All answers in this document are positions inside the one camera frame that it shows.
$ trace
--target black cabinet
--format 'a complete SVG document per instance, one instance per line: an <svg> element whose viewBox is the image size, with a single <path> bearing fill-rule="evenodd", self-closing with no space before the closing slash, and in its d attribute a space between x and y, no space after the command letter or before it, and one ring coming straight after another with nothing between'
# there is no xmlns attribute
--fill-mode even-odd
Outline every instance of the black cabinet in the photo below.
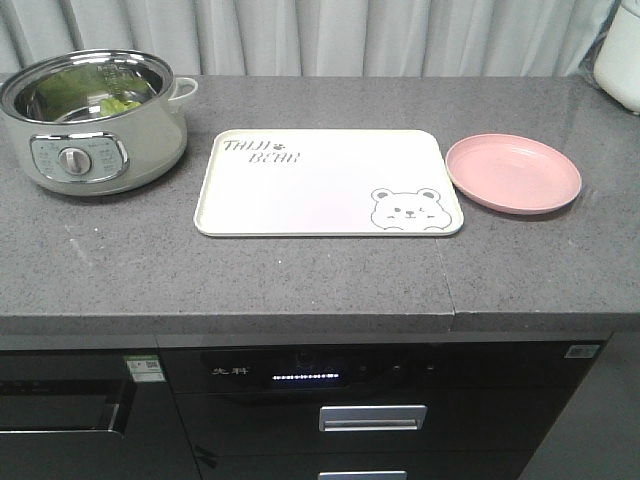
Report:
<svg viewBox="0 0 640 480"><path fill-rule="evenodd" d="M162 360L205 479L514 480L599 347L308 345Z"/></svg>

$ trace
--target control panel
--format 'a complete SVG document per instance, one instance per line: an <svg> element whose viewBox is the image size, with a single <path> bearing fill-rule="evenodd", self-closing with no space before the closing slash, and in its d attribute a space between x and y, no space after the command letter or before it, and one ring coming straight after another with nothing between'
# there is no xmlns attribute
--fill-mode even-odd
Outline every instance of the control panel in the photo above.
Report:
<svg viewBox="0 0 640 480"><path fill-rule="evenodd" d="M122 142L112 133L35 135L33 162L42 175L61 183L96 183L115 178L129 164Z"/></svg>

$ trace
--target white curtain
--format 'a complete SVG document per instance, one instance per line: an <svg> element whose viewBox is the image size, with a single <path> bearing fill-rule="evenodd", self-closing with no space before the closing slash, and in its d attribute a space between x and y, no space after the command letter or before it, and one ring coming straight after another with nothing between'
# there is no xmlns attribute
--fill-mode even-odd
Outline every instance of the white curtain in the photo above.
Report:
<svg viewBox="0 0 640 480"><path fill-rule="evenodd" d="M564 76L616 0L0 0L0 72L87 48L177 74Z"/></svg>

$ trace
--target white container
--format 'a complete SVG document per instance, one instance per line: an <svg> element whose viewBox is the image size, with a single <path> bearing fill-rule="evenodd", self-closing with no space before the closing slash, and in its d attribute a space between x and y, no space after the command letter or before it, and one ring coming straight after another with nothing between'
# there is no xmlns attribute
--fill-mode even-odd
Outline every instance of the white container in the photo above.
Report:
<svg viewBox="0 0 640 480"><path fill-rule="evenodd" d="M598 84L626 108L640 112L640 0L623 0L594 65Z"/></svg>

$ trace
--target oven door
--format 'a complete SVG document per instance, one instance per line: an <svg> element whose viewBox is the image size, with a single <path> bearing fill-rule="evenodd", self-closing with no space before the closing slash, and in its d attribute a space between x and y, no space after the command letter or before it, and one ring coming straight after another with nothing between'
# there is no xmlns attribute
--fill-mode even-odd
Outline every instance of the oven door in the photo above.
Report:
<svg viewBox="0 0 640 480"><path fill-rule="evenodd" d="M168 385L126 358L0 355L0 479L199 479Z"/></svg>

